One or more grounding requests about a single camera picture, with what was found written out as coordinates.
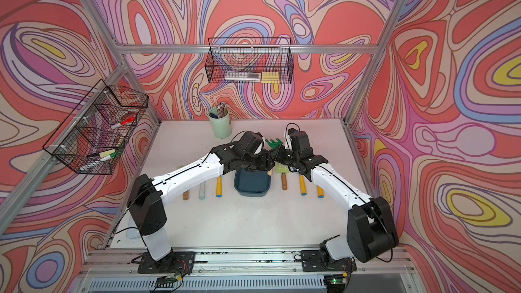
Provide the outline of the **dark green rake wooden handle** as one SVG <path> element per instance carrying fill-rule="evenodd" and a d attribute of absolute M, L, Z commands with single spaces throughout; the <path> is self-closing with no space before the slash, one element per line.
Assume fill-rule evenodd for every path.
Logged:
<path fill-rule="evenodd" d="M 266 139 L 265 142 L 268 144 L 268 146 L 271 149 L 275 149 L 276 147 L 283 145 L 283 142 L 279 138 L 277 138 L 275 140 Z M 280 164 L 278 162 L 275 162 L 274 168 L 272 168 L 270 171 L 268 171 L 267 174 L 269 176 L 273 176 L 274 172 L 281 173 L 282 172 L 282 164 Z"/>

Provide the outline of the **blue rake yellow handle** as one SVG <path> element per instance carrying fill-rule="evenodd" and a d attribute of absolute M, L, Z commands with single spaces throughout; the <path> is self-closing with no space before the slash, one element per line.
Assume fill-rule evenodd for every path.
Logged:
<path fill-rule="evenodd" d="M 222 195 L 223 195 L 223 182 L 222 182 L 222 178 L 221 177 L 218 177 L 218 179 L 217 179 L 215 195 L 216 195 L 217 198 L 221 198 Z"/>
<path fill-rule="evenodd" d="M 302 196 L 306 196 L 307 195 L 307 187 L 306 187 L 305 177 L 303 175 L 299 176 L 299 188 L 300 188 L 301 195 Z"/>
<path fill-rule="evenodd" d="M 317 197 L 323 198 L 324 197 L 324 191 L 320 186 L 317 186 Z"/>

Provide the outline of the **light blue rake pale handle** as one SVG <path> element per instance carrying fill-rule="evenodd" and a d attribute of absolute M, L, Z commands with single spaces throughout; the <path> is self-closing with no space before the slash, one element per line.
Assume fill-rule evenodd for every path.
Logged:
<path fill-rule="evenodd" d="M 206 183 L 205 182 L 203 182 L 199 185 L 198 197 L 200 200 L 204 200 L 206 198 Z"/>

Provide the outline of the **lime rake wooden handle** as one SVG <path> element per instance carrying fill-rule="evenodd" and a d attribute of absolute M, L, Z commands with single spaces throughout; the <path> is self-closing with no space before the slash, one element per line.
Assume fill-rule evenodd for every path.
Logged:
<path fill-rule="evenodd" d="M 282 181 L 282 190 L 288 190 L 288 181 L 286 175 L 290 172 L 289 167 L 287 165 L 283 165 L 280 163 L 275 164 L 275 171 L 280 174 L 280 178 Z"/>

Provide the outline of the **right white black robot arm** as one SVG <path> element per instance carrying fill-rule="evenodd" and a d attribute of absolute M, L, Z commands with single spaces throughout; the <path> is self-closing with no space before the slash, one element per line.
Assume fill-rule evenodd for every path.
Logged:
<path fill-rule="evenodd" d="M 322 188 L 347 216 L 346 234 L 323 241 L 325 257 L 333 261 L 355 258 L 367 263 L 398 246 L 387 200 L 363 193 L 339 175 L 325 157 L 313 152 L 306 132 L 286 130 L 285 143 L 272 149 L 271 156 Z"/>

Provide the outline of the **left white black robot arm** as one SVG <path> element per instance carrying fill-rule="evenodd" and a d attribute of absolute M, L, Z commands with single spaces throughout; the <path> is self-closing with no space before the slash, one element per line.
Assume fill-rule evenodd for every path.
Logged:
<path fill-rule="evenodd" d="M 154 261 L 172 251 L 164 229 L 168 220 L 165 206 L 193 187 L 231 171 L 270 171 L 275 161 L 264 143 L 261 134 L 244 131 L 239 140 L 214 146 L 205 156 L 180 169 L 153 178 L 146 174 L 136 178 L 127 209 Z"/>

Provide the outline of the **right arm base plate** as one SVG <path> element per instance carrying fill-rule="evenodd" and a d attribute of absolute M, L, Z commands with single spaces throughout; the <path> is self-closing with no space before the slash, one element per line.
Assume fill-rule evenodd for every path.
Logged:
<path fill-rule="evenodd" d="M 301 263 L 304 272 L 346 272 L 357 270 L 354 259 L 333 260 L 325 250 L 302 250 L 294 259 Z"/>

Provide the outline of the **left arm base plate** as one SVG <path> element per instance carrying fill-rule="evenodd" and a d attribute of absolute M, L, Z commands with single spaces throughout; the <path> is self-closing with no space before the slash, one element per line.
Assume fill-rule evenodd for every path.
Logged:
<path fill-rule="evenodd" d="M 195 264 L 195 252 L 171 251 L 163 259 L 155 261 L 148 252 L 138 262 L 139 274 L 172 274 L 189 275 Z"/>

